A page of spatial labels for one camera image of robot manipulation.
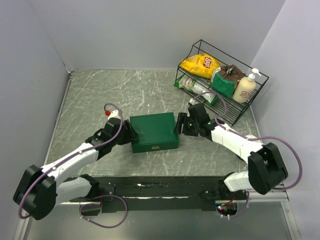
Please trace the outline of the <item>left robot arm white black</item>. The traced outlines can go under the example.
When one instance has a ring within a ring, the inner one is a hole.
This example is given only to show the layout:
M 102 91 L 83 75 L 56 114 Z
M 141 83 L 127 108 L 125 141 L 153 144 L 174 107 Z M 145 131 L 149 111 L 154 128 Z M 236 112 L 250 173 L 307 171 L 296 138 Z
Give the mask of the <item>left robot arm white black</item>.
M 74 180 L 68 178 L 109 154 L 114 146 L 137 139 L 138 134 L 129 120 L 112 117 L 103 128 L 66 156 L 42 167 L 29 166 L 13 195 L 13 201 L 18 204 L 18 216 L 41 220 L 63 202 L 77 198 L 94 201 L 101 191 L 97 180 L 88 174 Z

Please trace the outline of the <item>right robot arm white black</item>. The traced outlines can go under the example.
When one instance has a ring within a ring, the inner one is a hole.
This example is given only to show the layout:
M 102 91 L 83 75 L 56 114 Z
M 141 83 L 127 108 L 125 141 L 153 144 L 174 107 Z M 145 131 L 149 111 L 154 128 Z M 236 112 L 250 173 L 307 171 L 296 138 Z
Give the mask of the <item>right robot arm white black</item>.
M 247 138 L 224 121 L 211 119 L 202 103 L 190 105 L 187 110 L 187 113 L 178 114 L 176 134 L 206 138 L 230 150 L 247 164 L 246 171 L 223 177 L 218 187 L 223 199 L 228 200 L 243 190 L 255 190 L 265 195 L 288 177 L 283 158 L 274 143 L 263 144 Z

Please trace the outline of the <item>green jewelry box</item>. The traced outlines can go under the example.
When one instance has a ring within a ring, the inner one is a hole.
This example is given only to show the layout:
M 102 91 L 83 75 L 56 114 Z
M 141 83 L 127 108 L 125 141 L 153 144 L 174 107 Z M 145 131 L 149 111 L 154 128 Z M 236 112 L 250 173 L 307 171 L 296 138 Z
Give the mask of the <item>green jewelry box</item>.
M 138 134 L 131 143 L 133 153 L 172 150 L 179 147 L 179 136 L 174 133 L 176 120 L 173 112 L 131 116 L 130 123 Z

